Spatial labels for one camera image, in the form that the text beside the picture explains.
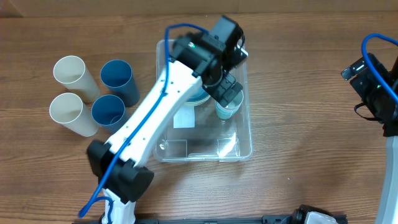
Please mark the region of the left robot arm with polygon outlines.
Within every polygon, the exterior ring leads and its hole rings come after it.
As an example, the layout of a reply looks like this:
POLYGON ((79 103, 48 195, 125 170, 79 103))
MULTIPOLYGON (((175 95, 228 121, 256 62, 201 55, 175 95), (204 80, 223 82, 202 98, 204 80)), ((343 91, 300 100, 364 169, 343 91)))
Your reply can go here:
POLYGON ((189 32, 176 40, 166 37, 164 54, 160 77, 133 115, 106 142, 94 140, 88 146, 98 186, 79 216, 103 200, 101 223, 134 223, 135 202, 154 178, 145 164, 174 114, 199 90, 226 106, 243 88, 230 74, 248 56, 242 34, 189 32))

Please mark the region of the clear plastic storage bin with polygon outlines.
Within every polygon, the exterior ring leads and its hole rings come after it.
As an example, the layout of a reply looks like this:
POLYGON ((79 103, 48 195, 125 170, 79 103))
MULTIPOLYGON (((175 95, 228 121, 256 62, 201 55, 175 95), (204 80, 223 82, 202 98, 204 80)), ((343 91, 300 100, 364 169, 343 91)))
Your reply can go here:
POLYGON ((195 127, 174 129, 173 120, 160 136, 154 156, 160 162, 221 161, 249 159, 253 154, 250 103, 246 63, 231 71, 242 84, 244 99, 230 119, 216 114, 216 101, 209 100, 194 106, 195 127))

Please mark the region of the tall cream cup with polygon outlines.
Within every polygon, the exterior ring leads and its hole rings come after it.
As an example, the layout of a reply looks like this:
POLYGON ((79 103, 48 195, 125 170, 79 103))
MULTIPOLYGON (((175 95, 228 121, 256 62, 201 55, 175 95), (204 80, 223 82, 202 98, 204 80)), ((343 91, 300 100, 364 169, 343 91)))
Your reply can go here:
POLYGON ((61 58, 53 67, 53 76, 85 103, 92 103, 100 97, 100 89, 80 57, 68 55, 61 58))
POLYGON ((93 136, 99 130, 90 110, 74 93, 62 93, 55 97, 50 104, 49 114, 56 123, 83 137, 93 136))

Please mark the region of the small grey cup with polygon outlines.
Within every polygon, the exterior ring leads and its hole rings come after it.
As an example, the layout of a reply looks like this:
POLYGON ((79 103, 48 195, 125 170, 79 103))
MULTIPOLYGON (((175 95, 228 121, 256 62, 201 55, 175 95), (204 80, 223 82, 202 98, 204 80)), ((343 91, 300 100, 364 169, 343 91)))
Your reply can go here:
POLYGON ((242 102, 244 99, 244 94, 243 91, 241 90, 234 98, 233 100, 228 103, 226 106, 224 106, 224 109, 226 110, 238 110, 239 107, 241 106, 242 102))

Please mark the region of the small mint green cup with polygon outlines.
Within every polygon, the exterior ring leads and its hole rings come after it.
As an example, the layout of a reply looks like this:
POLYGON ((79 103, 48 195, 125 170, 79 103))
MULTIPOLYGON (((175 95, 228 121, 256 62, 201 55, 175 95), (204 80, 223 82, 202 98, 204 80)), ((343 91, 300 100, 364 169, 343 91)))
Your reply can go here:
POLYGON ((217 114, 217 116, 218 116, 220 119, 223 119, 223 120, 230 119, 230 118, 232 117, 231 114, 217 114))

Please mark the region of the tall blue cup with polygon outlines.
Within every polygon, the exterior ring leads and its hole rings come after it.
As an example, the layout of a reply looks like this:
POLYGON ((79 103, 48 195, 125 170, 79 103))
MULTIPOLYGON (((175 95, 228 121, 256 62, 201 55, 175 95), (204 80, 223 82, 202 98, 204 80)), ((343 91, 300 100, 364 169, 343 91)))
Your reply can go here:
POLYGON ((91 114, 93 119, 111 134, 121 129, 130 117, 124 102, 116 95, 99 97, 93 103, 91 114))
POLYGON ((140 94, 131 66, 124 60, 110 60, 101 69, 101 81, 126 107, 139 102, 140 94))

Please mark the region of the white label in bin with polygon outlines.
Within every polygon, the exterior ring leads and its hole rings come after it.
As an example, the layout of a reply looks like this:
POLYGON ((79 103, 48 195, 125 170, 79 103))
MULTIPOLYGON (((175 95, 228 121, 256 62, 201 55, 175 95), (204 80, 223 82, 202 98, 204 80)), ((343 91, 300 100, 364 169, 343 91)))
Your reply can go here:
POLYGON ((174 129, 194 128, 195 127, 195 109, 193 106, 183 106, 174 115, 174 129))

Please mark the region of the dark blue bowl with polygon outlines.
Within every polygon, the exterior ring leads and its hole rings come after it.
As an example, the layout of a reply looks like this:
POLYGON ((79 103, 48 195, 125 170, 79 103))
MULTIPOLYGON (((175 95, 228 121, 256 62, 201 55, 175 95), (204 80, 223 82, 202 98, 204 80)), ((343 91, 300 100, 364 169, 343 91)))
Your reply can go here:
POLYGON ((207 98, 209 94, 202 88, 200 88, 194 95, 192 95, 188 100, 187 103, 195 103, 207 98))

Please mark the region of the small light blue cup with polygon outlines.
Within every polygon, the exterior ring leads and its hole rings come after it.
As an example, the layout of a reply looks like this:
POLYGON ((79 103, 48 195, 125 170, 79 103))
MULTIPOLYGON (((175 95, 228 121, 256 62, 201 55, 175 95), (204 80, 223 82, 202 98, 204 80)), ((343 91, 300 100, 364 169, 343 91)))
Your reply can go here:
POLYGON ((231 114, 233 116, 238 111, 238 110, 232 110, 232 111, 226 110, 218 102, 215 103, 215 108, 216 108, 216 114, 231 114))

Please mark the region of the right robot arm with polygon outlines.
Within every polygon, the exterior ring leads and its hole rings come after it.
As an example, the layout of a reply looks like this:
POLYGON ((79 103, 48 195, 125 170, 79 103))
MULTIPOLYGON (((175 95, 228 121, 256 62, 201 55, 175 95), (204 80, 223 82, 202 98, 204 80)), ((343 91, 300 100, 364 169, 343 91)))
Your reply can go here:
POLYGON ((365 106, 372 116, 364 119, 380 123, 386 139, 386 173, 375 222, 397 223, 397 103, 379 84, 364 58, 348 71, 352 78, 349 84, 361 98, 354 111, 365 106))

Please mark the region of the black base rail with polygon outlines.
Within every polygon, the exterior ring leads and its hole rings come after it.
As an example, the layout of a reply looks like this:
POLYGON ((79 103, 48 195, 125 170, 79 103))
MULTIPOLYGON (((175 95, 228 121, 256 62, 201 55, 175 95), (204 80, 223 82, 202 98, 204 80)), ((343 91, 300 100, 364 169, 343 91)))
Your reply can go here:
POLYGON ((301 204, 291 215, 263 215, 261 218, 204 218, 204 219, 137 219, 137 224, 280 224, 280 223, 306 223, 306 218, 313 216, 312 223, 337 223, 348 224, 346 215, 332 215, 326 210, 301 204))

